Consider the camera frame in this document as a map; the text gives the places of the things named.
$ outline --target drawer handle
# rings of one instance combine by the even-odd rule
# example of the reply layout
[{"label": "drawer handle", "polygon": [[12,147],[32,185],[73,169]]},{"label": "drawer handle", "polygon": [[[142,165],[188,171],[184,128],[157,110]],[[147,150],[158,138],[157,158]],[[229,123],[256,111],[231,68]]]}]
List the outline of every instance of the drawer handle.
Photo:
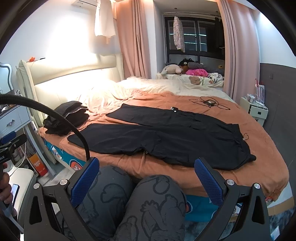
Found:
[{"label": "drawer handle", "polygon": [[9,122],[6,126],[11,126],[14,122],[15,122],[15,120],[12,119],[11,122]]}]

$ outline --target pink curtain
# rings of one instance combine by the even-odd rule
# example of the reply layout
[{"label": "pink curtain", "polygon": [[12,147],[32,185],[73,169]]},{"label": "pink curtain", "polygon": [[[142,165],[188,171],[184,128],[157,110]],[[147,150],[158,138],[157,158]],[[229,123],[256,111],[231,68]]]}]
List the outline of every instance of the pink curtain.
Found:
[{"label": "pink curtain", "polygon": [[142,0],[116,4],[117,28],[125,78],[150,78],[148,32]]},{"label": "pink curtain", "polygon": [[235,102],[254,93],[260,58],[256,25],[251,9],[232,0],[217,0],[225,35],[224,92]]}]

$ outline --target phone screen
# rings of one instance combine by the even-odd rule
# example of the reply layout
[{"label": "phone screen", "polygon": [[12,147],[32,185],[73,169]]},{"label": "phone screen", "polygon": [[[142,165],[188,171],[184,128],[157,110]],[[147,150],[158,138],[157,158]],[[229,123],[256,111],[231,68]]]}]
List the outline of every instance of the phone screen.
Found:
[{"label": "phone screen", "polygon": [[14,206],[15,204],[15,199],[16,199],[16,196],[17,196],[17,192],[19,190],[20,186],[17,185],[17,184],[13,184],[12,185],[12,188],[11,188],[11,193],[13,195],[13,199],[12,199],[12,205]]}]

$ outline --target metal screw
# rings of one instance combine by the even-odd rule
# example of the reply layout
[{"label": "metal screw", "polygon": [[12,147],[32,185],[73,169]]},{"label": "metal screw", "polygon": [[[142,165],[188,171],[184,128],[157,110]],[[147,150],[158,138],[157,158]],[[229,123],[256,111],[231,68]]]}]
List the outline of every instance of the metal screw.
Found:
[{"label": "metal screw", "polygon": [[34,186],[33,186],[34,189],[37,189],[37,188],[39,188],[39,187],[40,187],[40,184],[39,184],[39,183],[36,183],[36,184],[34,184]]},{"label": "metal screw", "polygon": [[230,185],[230,186],[234,185],[234,181],[231,180],[231,179],[228,179],[226,182],[227,182],[227,184]]},{"label": "metal screw", "polygon": [[60,183],[61,185],[66,185],[66,184],[67,184],[67,182],[68,182],[68,180],[67,180],[67,179],[63,179],[63,180],[61,180],[59,183]]},{"label": "metal screw", "polygon": [[260,189],[260,185],[258,183],[255,183],[254,187],[257,188],[257,189]]}]

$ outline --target window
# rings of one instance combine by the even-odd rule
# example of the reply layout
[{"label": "window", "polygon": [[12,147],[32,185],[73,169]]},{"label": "window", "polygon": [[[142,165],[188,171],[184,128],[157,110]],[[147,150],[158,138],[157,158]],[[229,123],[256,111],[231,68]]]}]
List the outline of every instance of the window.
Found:
[{"label": "window", "polygon": [[223,63],[225,53],[222,23],[219,22],[216,26],[215,20],[179,18],[183,25],[185,53],[177,50],[174,44],[174,17],[165,17],[167,62],[179,63],[185,57],[200,62],[200,57],[206,57],[207,59],[215,59],[215,62],[221,60],[220,62]]}]

